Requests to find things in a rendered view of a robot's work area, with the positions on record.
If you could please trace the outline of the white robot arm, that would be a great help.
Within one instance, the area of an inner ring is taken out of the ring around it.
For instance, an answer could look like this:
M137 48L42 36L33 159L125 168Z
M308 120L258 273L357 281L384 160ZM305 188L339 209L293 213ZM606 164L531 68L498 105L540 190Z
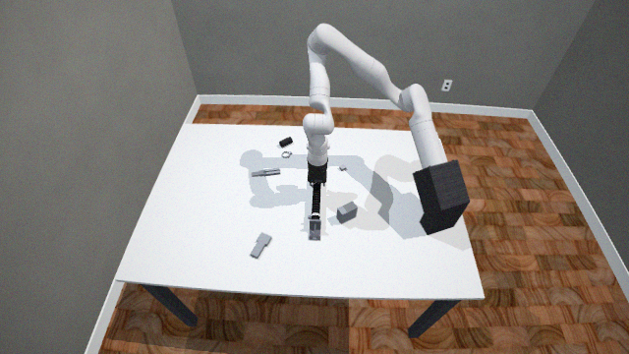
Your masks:
M409 127L423 169L429 165L447 162L441 139L438 138L432 122L429 100L423 87L413 84L404 90L397 88L391 83L385 67L380 62L328 24L318 25L308 38L310 107L324 113L307 114L303 119L310 154L314 156L326 154L328 145L326 135L330 135L334 130L330 110L330 83L325 71L326 55L330 50L348 62L355 76L382 93L398 108L405 112L414 111L409 120Z

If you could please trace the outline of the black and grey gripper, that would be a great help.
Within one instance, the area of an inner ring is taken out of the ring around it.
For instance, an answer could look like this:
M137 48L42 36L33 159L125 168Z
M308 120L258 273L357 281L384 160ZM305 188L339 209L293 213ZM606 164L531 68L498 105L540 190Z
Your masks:
M308 150L308 182L310 182L310 186L312 183L323 183L325 186L326 183L326 170L327 170L327 162L328 162L328 152L322 156L314 156L309 153L309 143L307 143Z

